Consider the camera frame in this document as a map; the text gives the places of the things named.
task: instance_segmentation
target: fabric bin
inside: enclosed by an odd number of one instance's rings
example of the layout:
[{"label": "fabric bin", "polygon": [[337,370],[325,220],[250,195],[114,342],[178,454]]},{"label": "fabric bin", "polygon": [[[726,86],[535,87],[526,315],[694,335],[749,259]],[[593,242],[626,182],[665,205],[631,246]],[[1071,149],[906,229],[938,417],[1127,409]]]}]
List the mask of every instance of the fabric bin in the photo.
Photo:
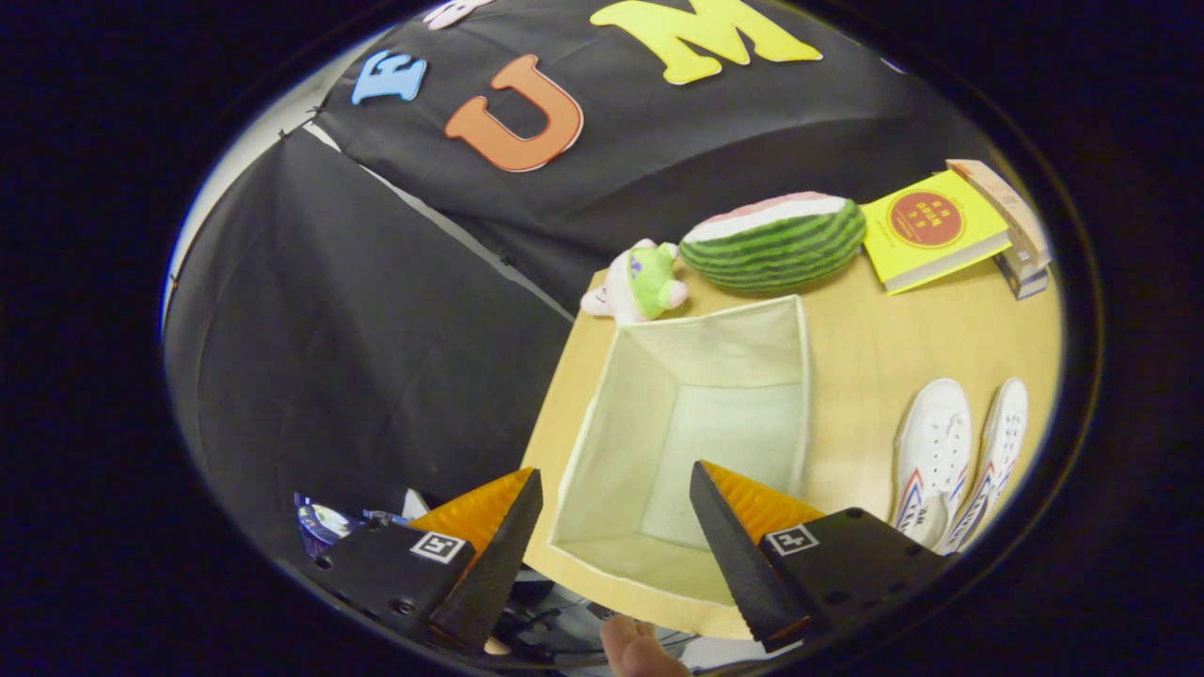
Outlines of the fabric bin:
[{"label": "fabric bin", "polygon": [[810,400],[797,295],[618,329],[549,546],[603,576],[731,605],[691,467],[706,459],[799,496]]}]

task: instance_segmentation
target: stuffed toy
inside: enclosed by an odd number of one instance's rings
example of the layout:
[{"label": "stuffed toy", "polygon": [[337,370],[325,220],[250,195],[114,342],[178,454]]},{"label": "stuffed toy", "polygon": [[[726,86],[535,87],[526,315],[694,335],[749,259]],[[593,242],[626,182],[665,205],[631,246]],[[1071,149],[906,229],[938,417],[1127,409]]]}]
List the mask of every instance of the stuffed toy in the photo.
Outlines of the stuffed toy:
[{"label": "stuffed toy", "polygon": [[843,269],[864,237],[852,200],[793,193],[700,223],[681,240],[681,258],[716,287],[780,292]]},{"label": "stuffed toy", "polygon": [[678,247],[660,247],[647,237],[610,264],[606,282],[582,296],[582,310],[594,316],[613,316],[616,325],[649,322],[686,298],[685,283],[673,278]]}]

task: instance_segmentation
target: shoe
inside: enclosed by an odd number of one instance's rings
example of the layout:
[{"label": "shoe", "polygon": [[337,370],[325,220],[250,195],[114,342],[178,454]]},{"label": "shoe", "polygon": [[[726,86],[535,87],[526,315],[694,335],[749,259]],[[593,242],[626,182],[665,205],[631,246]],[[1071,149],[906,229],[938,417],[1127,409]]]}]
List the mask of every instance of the shoe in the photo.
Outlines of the shoe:
[{"label": "shoe", "polygon": [[895,440],[897,489],[891,523],[934,548],[966,498],[970,463],[970,406],[962,387],[938,378],[915,396]]},{"label": "shoe", "polygon": [[1016,458],[1020,457],[1027,425],[1028,390],[1025,389],[1023,381],[1009,378],[996,393],[991,413],[982,428],[982,460],[979,461],[981,470],[970,500],[955,520],[954,528],[940,540],[937,554],[960,551],[974,535],[982,517],[999,501],[1011,470],[1016,466]]}]

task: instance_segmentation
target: watermelon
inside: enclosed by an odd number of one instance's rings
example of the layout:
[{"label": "watermelon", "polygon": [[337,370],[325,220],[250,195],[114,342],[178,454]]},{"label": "watermelon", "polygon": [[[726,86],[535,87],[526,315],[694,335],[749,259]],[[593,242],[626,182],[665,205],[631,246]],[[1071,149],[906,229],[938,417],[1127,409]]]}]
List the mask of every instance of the watermelon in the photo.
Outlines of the watermelon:
[{"label": "watermelon", "polygon": [[686,234],[680,253],[716,287],[780,292],[843,269],[864,237],[856,202],[808,192],[712,217]]}]

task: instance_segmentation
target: table surface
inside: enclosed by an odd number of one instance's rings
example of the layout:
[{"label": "table surface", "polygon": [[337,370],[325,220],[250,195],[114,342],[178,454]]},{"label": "table surface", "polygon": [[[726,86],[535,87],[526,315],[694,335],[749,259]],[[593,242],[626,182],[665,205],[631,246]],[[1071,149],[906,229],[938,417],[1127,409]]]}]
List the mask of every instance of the table surface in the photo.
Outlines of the table surface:
[{"label": "table surface", "polygon": [[[690,299],[663,318],[702,316],[771,298],[721,292],[681,260],[674,269],[689,287]],[[604,276],[606,271],[595,275],[591,288]],[[834,277],[795,293],[803,299],[814,359],[814,437],[802,499],[820,511],[860,506],[890,519],[896,484],[893,440],[913,396],[929,381],[949,377],[962,384],[979,437],[996,389],[1013,376],[1023,379],[1028,430],[1003,500],[975,534],[981,535],[1023,482],[1054,411],[1063,340],[1055,272],[1049,289],[1021,301],[990,259],[887,296],[862,253]],[[556,490],[614,334],[610,318],[582,314],[568,336],[523,461],[541,470],[544,491],[544,510],[525,561],[620,613],[674,630],[746,638],[734,607],[716,611],[714,605],[625,585],[548,547]],[[980,447],[975,443],[975,457]]]}]

